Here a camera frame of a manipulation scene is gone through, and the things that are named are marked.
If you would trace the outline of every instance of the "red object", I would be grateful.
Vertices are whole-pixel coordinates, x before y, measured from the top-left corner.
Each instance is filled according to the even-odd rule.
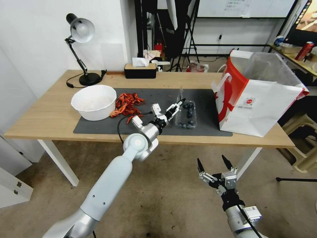
[[[295,57],[295,59],[298,61],[302,61],[313,47],[314,47],[314,43],[311,41],[307,41],[306,44],[298,53],[298,55]]]
[[[134,107],[134,105],[140,105],[141,102],[144,102],[145,100],[142,98],[139,98],[136,93],[122,93],[116,100],[116,109],[110,113],[110,117],[116,117],[119,114],[123,114],[125,116],[132,115],[132,114],[139,114],[141,113],[137,108]],[[134,116],[130,116],[128,118],[127,124]]]
[[[161,52],[161,54],[163,53],[163,45],[161,43],[157,43],[155,46],[154,46],[154,50],[158,50]]]
[[[224,82],[224,86],[225,86],[225,97],[224,97],[224,100],[223,100],[224,105],[222,107],[221,112],[218,114],[218,119],[219,119],[220,122],[226,117],[227,108],[229,109],[229,111],[232,111],[233,108],[234,108],[234,106],[232,106],[229,103],[229,100],[230,100],[230,98],[232,96],[232,86],[231,86],[229,81],[225,81]]]
[[[226,120],[227,114],[229,111],[233,110],[245,86],[249,82],[249,80],[235,68],[230,57],[227,60],[226,67],[221,78],[224,77],[226,77],[226,79],[223,85],[220,87],[219,91],[215,93],[215,98],[222,100],[223,103],[222,110],[218,113],[219,122]]]

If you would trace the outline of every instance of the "monitor screen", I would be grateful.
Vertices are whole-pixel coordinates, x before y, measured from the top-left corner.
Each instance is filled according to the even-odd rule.
[[[317,0],[307,2],[296,24],[297,30],[317,32]]]
[[[317,45],[317,0],[307,1],[284,40],[296,46],[304,46],[308,41]]]

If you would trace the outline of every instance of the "black lamp base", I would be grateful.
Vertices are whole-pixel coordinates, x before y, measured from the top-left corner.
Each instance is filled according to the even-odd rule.
[[[99,76],[99,74],[88,73],[88,75],[82,75],[79,78],[79,83],[84,86],[91,86],[99,83],[101,80],[102,78]]]

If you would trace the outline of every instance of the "red and white shopping bag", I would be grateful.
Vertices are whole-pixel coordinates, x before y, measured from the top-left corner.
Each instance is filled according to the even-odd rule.
[[[282,77],[275,82],[247,79],[241,72],[251,55],[251,52],[232,51],[223,65],[220,83],[212,84],[212,88],[220,130],[263,137],[296,99],[308,94],[308,90],[289,68],[283,70],[290,70],[287,73],[288,76],[292,74],[294,86],[279,83]]]

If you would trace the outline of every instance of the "tissue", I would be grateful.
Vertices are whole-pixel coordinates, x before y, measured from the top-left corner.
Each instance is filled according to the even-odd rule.
[[[145,58],[132,58],[133,67],[147,67],[150,61]]]

